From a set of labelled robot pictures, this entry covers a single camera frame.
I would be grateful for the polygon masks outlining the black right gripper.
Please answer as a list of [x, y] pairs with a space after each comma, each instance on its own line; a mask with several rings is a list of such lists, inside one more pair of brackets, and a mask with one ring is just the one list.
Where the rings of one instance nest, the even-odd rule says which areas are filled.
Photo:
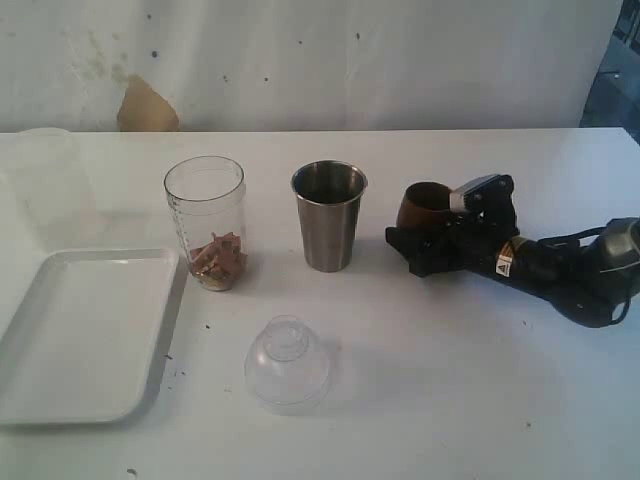
[[438, 233], [387, 227], [386, 242], [405, 260], [410, 272], [428, 276], [480, 264], [496, 252], [499, 244], [519, 234], [512, 202], [513, 178], [501, 176], [500, 187], [488, 194], [474, 212], [455, 213], [455, 220]]

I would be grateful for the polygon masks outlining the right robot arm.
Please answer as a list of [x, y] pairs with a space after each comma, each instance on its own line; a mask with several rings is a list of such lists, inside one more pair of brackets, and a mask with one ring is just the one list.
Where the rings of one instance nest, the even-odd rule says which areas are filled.
[[506, 174], [451, 190], [407, 188], [386, 242], [420, 278], [466, 270], [543, 299], [588, 328], [621, 323], [639, 292], [639, 220], [615, 218], [570, 235], [521, 236]]

